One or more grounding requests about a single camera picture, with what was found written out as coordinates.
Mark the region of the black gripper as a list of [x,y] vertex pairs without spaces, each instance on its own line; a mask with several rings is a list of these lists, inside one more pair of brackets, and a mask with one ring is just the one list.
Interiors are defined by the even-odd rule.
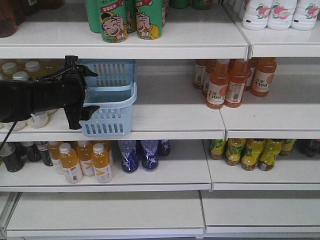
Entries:
[[65,86],[66,95],[63,109],[71,130],[80,129],[80,121],[90,120],[94,112],[100,108],[99,105],[83,107],[86,95],[85,89],[87,88],[85,77],[97,77],[98,74],[85,65],[78,65],[77,60],[77,56],[66,55],[65,72],[62,74],[62,83]]

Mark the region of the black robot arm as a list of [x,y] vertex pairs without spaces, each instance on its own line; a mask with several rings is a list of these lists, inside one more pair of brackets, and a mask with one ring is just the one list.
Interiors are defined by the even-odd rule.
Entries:
[[64,109],[71,130],[81,128],[99,109],[98,105],[84,106],[87,83],[85,77],[97,74],[85,65],[77,64],[77,56],[65,56],[64,68],[55,73],[29,80],[0,82],[0,121],[27,120],[32,114]]

